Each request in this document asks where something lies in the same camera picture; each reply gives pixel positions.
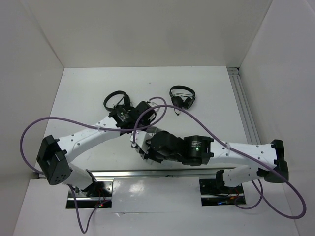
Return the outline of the white grey headphones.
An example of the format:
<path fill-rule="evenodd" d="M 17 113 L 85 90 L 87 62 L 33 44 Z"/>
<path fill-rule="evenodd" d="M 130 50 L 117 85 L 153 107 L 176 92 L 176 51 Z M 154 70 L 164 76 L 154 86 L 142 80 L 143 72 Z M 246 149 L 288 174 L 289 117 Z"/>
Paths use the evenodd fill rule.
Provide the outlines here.
<path fill-rule="evenodd" d="M 157 154 L 150 148 L 152 137 L 160 131 L 161 129 L 153 126 L 146 131 L 132 131 L 130 136 L 131 147 L 136 150 L 144 161 L 151 165 L 153 165 L 153 163 L 162 163 L 162 159 L 158 159 Z"/>

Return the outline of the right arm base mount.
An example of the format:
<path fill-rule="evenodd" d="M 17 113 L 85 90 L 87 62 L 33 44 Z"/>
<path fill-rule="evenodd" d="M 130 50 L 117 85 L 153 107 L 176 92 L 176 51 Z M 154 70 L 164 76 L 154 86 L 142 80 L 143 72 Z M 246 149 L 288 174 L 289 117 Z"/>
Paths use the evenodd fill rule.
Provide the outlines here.
<path fill-rule="evenodd" d="M 235 200 L 237 204 L 246 204 L 242 185 L 235 188 L 225 186 L 217 188 L 214 179 L 200 179 L 199 185 L 203 207 L 234 205 Z"/>

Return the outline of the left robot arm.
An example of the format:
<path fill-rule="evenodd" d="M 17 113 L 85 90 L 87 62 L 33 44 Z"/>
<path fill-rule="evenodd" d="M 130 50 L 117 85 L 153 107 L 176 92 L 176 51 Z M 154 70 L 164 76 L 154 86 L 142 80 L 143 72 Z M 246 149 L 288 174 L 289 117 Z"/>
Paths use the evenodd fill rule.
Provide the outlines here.
<path fill-rule="evenodd" d="M 120 105 L 91 128 L 61 138 L 52 135 L 45 137 L 37 162 L 50 185 L 68 184 L 84 195 L 92 196 L 103 184 L 97 182 L 91 171 L 78 168 L 72 161 L 105 141 L 130 133 L 135 126 L 150 125 L 156 116 L 155 110 L 145 101 L 129 110 Z"/>

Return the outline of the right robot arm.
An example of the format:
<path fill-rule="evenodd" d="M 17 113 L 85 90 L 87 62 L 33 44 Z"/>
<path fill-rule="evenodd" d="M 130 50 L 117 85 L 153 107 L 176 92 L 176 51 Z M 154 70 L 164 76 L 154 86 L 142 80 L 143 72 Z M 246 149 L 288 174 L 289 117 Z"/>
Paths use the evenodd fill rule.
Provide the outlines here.
<path fill-rule="evenodd" d="M 269 183 L 284 183 L 289 179 L 284 143 L 281 140 L 250 145 L 219 142 L 198 135 L 179 138 L 167 131 L 160 131 L 147 138 L 144 147 L 144 159 L 157 163 L 173 161 L 192 167 L 234 164 L 236 167 L 233 169 L 216 172 L 215 188 L 221 193 L 256 179 Z"/>

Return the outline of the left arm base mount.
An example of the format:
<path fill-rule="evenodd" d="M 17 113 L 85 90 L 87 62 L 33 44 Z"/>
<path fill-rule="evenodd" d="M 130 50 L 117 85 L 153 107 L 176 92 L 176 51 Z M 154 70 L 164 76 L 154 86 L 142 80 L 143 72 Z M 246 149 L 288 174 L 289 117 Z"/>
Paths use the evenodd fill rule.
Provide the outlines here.
<path fill-rule="evenodd" d="M 100 187 L 91 194 L 83 192 L 81 189 L 75 187 L 74 195 L 69 190 L 66 201 L 66 209 L 75 209 L 74 196 L 77 200 L 79 209 L 111 208 L 112 194 L 113 194 L 113 180 L 105 180 L 100 182 Z"/>

